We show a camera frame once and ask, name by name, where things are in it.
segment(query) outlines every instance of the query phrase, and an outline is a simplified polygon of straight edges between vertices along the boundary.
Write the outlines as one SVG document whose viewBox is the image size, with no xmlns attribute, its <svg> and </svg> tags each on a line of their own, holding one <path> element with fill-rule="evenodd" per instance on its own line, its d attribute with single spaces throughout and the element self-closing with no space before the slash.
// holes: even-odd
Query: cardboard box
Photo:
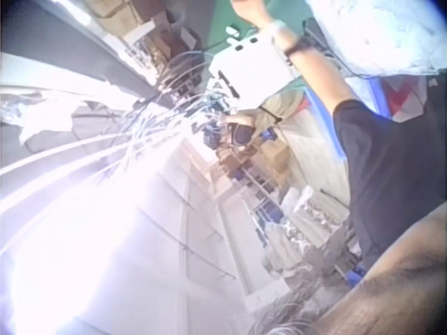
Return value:
<svg viewBox="0 0 447 335">
<path fill-rule="evenodd" d="M 125 37 L 126 34 L 133 31 L 139 25 L 129 5 L 121 9 L 110 19 L 98 19 L 98 22 L 109 33 L 119 37 Z"/>
<path fill-rule="evenodd" d="M 280 139 L 268 140 L 261 145 L 261 151 L 269 166 L 278 172 L 287 168 L 291 151 L 285 142 Z"/>
<path fill-rule="evenodd" d="M 102 17 L 123 6 L 122 0 L 85 0 L 85 3 L 93 13 Z"/>
</svg>

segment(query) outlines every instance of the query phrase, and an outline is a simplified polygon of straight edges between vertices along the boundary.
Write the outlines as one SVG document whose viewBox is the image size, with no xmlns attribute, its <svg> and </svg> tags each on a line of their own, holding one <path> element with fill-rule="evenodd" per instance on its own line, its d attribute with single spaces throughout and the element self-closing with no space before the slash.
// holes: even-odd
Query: white wall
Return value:
<svg viewBox="0 0 447 335">
<path fill-rule="evenodd" d="M 66 142 L 73 140 L 68 136 L 71 134 L 64 134 Z M 43 143 L 50 138 L 53 137 L 48 134 Z M 87 148 L 89 152 L 97 149 Z M 17 154 L 9 154 L 8 163 L 18 159 Z M 23 179 L 31 180 L 40 171 L 46 172 L 50 167 L 55 168 L 68 159 L 83 155 L 85 148 L 79 148 L 75 153 L 66 153 L 17 171 L 9 176 L 8 190 L 11 192 L 23 183 Z M 135 199 L 140 209 L 135 210 L 132 230 L 111 259 L 88 308 L 79 315 L 80 322 L 91 325 L 98 332 L 114 335 L 244 333 L 248 315 L 244 313 L 242 286 L 226 232 L 215 203 L 211 201 L 212 195 L 207 194 L 211 187 L 203 179 L 197 169 L 191 169 L 190 157 L 177 150 L 158 173 L 140 181 L 145 192 L 141 199 Z M 37 195 L 29 201 L 38 211 L 77 182 L 72 177 L 66 178 L 56 191 L 51 191 L 51 197 L 39 199 Z M 20 229 L 15 218 L 24 223 L 34 215 L 33 211 L 19 215 L 24 208 L 19 207 L 8 217 L 9 235 L 2 237 L 2 243 Z M 214 266 L 183 250 L 176 239 Z M 26 238 L 8 249 L 7 253 L 13 259 L 23 241 Z M 101 241 L 98 241 L 98 248 L 101 248 Z M 217 267 L 236 278 L 222 276 Z M 79 327 L 73 324 L 64 331 L 76 332 Z"/>
</svg>

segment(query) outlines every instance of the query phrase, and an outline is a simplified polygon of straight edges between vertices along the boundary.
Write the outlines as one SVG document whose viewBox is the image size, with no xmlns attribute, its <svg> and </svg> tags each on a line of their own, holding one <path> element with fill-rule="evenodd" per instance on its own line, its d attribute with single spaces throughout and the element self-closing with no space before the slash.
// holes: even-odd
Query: bright light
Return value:
<svg viewBox="0 0 447 335">
<path fill-rule="evenodd" d="M 69 0 L 53 0 L 53 2 L 60 3 L 65 9 L 82 25 L 88 26 L 91 22 L 91 17 L 87 13 L 80 10 L 73 5 Z"/>
<path fill-rule="evenodd" d="M 78 186 L 27 233 L 12 277 L 16 334 L 53 334 L 88 307 L 114 252 L 133 228 L 144 180 L 180 140 L 153 149 L 100 186 Z"/>
</svg>

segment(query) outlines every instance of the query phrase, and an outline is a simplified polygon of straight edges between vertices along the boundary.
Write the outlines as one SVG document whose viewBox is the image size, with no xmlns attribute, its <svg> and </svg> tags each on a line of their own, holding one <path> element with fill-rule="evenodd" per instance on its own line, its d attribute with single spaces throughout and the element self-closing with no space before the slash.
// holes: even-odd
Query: hair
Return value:
<svg viewBox="0 0 447 335">
<path fill-rule="evenodd" d="M 320 334 L 314 323 L 349 291 L 341 279 L 302 281 L 285 297 L 255 314 L 249 335 Z"/>
</svg>

